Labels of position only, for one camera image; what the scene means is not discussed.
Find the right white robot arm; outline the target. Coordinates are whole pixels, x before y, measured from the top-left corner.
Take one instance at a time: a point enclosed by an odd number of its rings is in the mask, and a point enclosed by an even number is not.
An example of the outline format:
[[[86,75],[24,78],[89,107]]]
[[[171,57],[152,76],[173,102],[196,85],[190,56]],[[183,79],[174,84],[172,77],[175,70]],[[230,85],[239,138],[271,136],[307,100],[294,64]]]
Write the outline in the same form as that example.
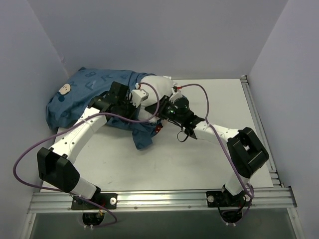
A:
[[[220,144],[234,171],[223,186],[225,190],[221,199],[224,204],[234,205],[243,191],[250,198],[255,196],[250,179],[268,161],[269,154],[251,128],[231,129],[210,124],[207,118],[201,118],[190,110],[185,97],[171,102],[168,96],[164,96],[158,107],[156,116],[178,125],[187,138]]]

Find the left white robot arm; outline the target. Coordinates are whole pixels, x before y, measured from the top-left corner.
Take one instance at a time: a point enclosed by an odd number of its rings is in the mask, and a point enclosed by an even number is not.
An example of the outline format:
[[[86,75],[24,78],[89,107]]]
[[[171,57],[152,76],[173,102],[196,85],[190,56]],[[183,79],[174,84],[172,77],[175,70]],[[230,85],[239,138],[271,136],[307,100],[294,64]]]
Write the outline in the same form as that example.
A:
[[[83,197],[89,209],[100,205],[99,188],[80,176],[74,166],[77,156],[95,132],[112,117],[132,119],[140,104],[148,98],[143,89],[130,90],[113,82],[108,91],[95,96],[76,124],[49,149],[37,153],[40,179],[65,193]]]

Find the white pillow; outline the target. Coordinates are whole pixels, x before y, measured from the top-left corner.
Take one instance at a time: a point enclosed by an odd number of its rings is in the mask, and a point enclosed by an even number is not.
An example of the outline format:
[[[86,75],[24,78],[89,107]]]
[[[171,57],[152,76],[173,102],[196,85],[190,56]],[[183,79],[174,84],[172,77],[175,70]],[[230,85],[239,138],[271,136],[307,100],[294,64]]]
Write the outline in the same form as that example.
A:
[[[174,86],[174,82],[170,78],[167,78],[164,76],[149,75],[149,76],[143,77],[141,82],[152,85],[155,88],[159,99],[161,99],[163,96],[172,95],[171,89]],[[157,98],[153,89],[149,87],[148,85],[142,84],[141,88],[144,89],[149,94],[148,98],[141,103],[140,111],[138,114],[138,120],[144,121],[153,115],[153,113],[147,112],[145,108],[153,104],[156,105]]]

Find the blue cartoon pillowcase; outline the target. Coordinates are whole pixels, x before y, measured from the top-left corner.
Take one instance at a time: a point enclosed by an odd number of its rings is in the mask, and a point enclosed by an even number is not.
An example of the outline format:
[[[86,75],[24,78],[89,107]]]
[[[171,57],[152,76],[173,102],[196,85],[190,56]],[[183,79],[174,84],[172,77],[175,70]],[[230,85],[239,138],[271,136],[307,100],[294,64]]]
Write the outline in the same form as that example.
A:
[[[154,113],[169,92],[169,80],[155,74],[82,67],[50,99],[46,122],[51,130],[69,128],[86,108],[97,107],[111,113],[107,125],[132,131],[136,149],[145,149],[162,128]]]

